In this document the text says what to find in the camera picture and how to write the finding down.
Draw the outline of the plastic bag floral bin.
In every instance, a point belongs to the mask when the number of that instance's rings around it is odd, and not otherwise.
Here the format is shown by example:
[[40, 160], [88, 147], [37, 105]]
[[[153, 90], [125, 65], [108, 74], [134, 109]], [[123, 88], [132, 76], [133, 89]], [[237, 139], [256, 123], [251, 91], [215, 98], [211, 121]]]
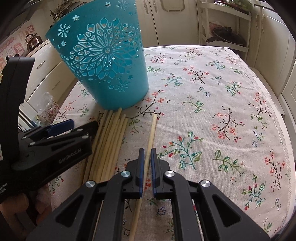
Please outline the plastic bag floral bin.
[[37, 115], [34, 118], [34, 123], [37, 126], [52, 124], [59, 110], [60, 106], [55, 102], [53, 96], [49, 92], [45, 92], [37, 104]]

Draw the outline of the white shelf rack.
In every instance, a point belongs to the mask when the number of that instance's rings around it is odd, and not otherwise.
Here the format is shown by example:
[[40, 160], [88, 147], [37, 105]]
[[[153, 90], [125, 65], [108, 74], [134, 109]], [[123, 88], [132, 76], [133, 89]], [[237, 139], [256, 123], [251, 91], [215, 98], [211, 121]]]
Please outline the white shelf rack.
[[244, 61], [249, 51], [251, 12], [228, 1], [197, 1], [199, 44], [228, 47]]

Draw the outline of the metal kettle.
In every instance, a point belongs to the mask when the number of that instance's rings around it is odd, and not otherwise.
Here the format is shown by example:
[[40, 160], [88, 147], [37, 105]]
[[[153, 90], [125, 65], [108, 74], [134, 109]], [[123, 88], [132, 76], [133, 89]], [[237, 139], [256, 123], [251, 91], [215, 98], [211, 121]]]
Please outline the metal kettle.
[[28, 52], [33, 51], [36, 47], [43, 43], [42, 38], [38, 34], [28, 34], [25, 38]]

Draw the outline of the cream kitchen cabinets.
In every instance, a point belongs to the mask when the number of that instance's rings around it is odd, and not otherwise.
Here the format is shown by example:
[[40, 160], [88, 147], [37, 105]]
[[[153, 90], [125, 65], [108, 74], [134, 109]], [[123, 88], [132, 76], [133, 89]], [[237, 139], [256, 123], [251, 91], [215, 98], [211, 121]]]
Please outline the cream kitchen cabinets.
[[[245, 1], [228, 2], [236, 2], [237, 6], [245, 9], [243, 6]], [[246, 63], [255, 69], [257, 76], [261, 74], [260, 76], [265, 79], [276, 97], [279, 97], [295, 67], [295, 40], [272, 7], [264, 1], [248, 2], [252, 9]], [[43, 92], [48, 91], [55, 96], [54, 85], [53, 90], [39, 91], [38, 87], [52, 70], [57, 70], [58, 73], [65, 72], [70, 76], [70, 80], [65, 80], [65, 84], [57, 84], [58, 93], [61, 92], [61, 94], [57, 95], [55, 101], [62, 103], [66, 98], [65, 91], [74, 86], [74, 75], [66, 70], [67, 67], [60, 64], [61, 57], [45, 38], [45, 33], [54, 23], [50, 10], [53, 11], [60, 3], [61, 1], [36, 2], [39, 5], [38, 8], [31, 19], [22, 26], [24, 30], [18, 34], [24, 44], [28, 34], [38, 34], [44, 40], [26, 56], [36, 58], [35, 69], [31, 72], [25, 98], [27, 104], [31, 105], [28, 110], [32, 115], [31, 118], [37, 115], [36, 104], [31, 100], [36, 89], [38, 94], [42, 95]], [[197, 1], [135, 1], [135, 3], [144, 47], [199, 44]]]

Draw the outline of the black wok pan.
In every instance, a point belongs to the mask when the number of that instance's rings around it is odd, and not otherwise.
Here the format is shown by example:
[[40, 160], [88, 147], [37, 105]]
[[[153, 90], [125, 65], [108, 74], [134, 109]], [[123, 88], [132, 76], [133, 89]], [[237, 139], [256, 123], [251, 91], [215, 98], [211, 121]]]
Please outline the black wok pan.
[[246, 41], [239, 34], [233, 32], [231, 27], [217, 27], [213, 29], [213, 37], [206, 39], [207, 43], [223, 41], [239, 46], [246, 46]]

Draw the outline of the bamboo chopstick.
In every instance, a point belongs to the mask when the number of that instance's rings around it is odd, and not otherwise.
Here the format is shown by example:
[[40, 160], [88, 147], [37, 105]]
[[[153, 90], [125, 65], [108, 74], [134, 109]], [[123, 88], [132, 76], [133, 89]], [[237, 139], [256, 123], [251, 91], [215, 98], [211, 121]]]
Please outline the bamboo chopstick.
[[105, 158], [104, 167], [100, 176], [100, 182], [107, 181], [110, 178], [111, 166], [115, 156], [115, 150], [117, 148], [117, 142], [119, 139], [119, 134], [121, 132], [123, 122], [125, 120], [126, 115], [123, 114], [121, 119], [118, 119], [116, 122], [116, 126], [113, 131], [113, 136], [109, 144], [108, 153]]
[[104, 145], [104, 148], [103, 148], [103, 152], [102, 154], [99, 156], [99, 166], [98, 168], [96, 169], [96, 173], [95, 173], [95, 181], [98, 183], [101, 179], [101, 175], [102, 175], [102, 172], [103, 172], [103, 168], [104, 168], [104, 165], [105, 165], [105, 161], [106, 161], [106, 157], [107, 157], [107, 154], [108, 154], [108, 150], [109, 150], [109, 146], [111, 144], [111, 140], [112, 140], [112, 137], [113, 137], [113, 134], [115, 132], [115, 128], [116, 128], [116, 125], [117, 125], [117, 121], [119, 119], [119, 116], [121, 114], [121, 111], [122, 111], [122, 108], [119, 108], [118, 111], [116, 112], [113, 120], [112, 120], [112, 123], [111, 123], [111, 128], [108, 132], [108, 135], [107, 135], [107, 140], [105, 142], [105, 145]]
[[99, 135], [99, 139], [97, 141], [96, 152], [94, 154], [94, 158], [93, 158], [93, 162], [92, 162], [92, 166], [91, 166], [91, 170], [90, 170], [90, 175], [89, 175], [90, 180], [93, 179], [93, 175], [94, 175], [94, 172], [96, 170], [96, 166], [97, 166], [97, 162], [98, 162], [98, 159], [99, 159], [100, 151], [102, 149], [104, 138], [105, 138], [105, 135], [106, 135], [106, 132], [108, 130], [109, 123], [110, 123], [112, 117], [113, 117], [113, 111], [110, 110], [108, 112], [107, 117], [104, 118], [104, 122], [102, 122], [102, 126], [99, 127], [100, 135]]
[[89, 174], [90, 174], [90, 169], [91, 169], [91, 166], [92, 166], [93, 157], [94, 157], [94, 154], [96, 152], [97, 143], [98, 143], [98, 140], [99, 140], [99, 137], [100, 137], [100, 133], [101, 133], [102, 127], [104, 125], [105, 119], [107, 117], [107, 113], [108, 113], [108, 111], [105, 110], [104, 113], [103, 113], [102, 118], [100, 119], [98, 130], [97, 130], [97, 133], [95, 135], [94, 141], [92, 143], [92, 154], [86, 159], [86, 168], [85, 168], [85, 172], [84, 172], [82, 184], [84, 184], [88, 180], [88, 178], [89, 178]]
[[122, 116], [122, 120], [119, 123], [119, 127], [115, 135], [113, 147], [111, 149], [111, 156], [110, 156], [108, 167], [107, 167], [107, 180], [109, 180], [114, 174], [114, 169], [116, 166], [118, 153], [121, 146], [121, 140], [122, 140], [123, 134], [125, 133], [126, 123], [127, 123], [127, 119], [126, 119], [126, 115], [124, 114]]
[[[154, 136], [156, 132], [156, 127], [157, 127], [157, 115], [153, 114], [152, 116], [152, 124], [151, 124], [151, 130], [149, 134], [149, 141], [147, 144], [147, 151], [145, 154], [145, 160], [144, 160], [144, 179], [143, 179], [143, 193], [142, 195], [144, 196], [144, 189], [145, 189], [145, 184], [147, 182], [147, 174], [149, 171], [149, 160], [151, 156], [151, 149], [154, 143]], [[137, 231], [137, 225], [138, 225], [138, 220], [140, 216], [140, 210], [142, 206], [142, 198], [138, 199], [136, 204], [135, 204], [135, 210], [133, 214], [133, 219], [132, 219], [132, 226], [130, 229], [130, 235], [129, 235], [129, 241], [134, 241], [135, 239], [135, 234]]]

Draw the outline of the teal perforated plastic basket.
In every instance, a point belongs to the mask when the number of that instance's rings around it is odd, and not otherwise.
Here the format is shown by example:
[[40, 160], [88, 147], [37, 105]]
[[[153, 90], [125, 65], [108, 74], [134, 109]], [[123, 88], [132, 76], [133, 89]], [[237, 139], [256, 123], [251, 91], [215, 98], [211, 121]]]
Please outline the teal perforated plastic basket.
[[90, 1], [53, 24], [46, 37], [102, 108], [129, 108], [147, 94], [135, 1]]

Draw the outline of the utensil wall rack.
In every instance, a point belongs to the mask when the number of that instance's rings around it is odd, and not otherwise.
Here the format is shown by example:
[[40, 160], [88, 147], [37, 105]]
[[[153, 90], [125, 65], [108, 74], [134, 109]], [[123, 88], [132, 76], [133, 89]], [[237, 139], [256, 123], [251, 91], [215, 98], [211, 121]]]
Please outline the utensil wall rack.
[[57, 22], [69, 12], [73, 11], [74, 9], [86, 4], [86, 1], [79, 1], [79, 0], [66, 0], [61, 1], [59, 5], [52, 11], [50, 10], [50, 15], [53, 19], [53, 22]]

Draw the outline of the floral tablecloth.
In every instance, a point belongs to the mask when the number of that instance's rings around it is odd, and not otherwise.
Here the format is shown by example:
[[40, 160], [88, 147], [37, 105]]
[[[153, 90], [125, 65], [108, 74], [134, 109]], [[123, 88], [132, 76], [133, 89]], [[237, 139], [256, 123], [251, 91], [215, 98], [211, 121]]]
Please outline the floral tablecloth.
[[211, 181], [270, 237], [292, 217], [295, 165], [281, 112], [258, 72], [227, 48], [144, 52], [149, 92], [122, 112], [113, 175], [137, 157], [158, 116], [154, 147], [186, 179]]

